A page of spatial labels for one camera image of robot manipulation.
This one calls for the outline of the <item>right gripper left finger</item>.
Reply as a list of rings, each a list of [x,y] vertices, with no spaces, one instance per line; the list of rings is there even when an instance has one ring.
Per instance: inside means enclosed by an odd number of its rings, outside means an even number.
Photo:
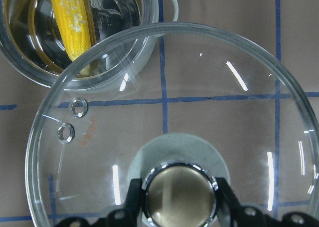
[[[124,227],[137,227],[142,207],[142,179],[130,181],[128,193],[124,203]]]

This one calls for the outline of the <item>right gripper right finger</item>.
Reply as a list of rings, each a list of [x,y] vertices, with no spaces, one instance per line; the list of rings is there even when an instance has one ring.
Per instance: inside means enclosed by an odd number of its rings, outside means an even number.
[[[225,178],[217,177],[216,181],[217,219],[222,227],[237,227],[237,211],[241,205]]]

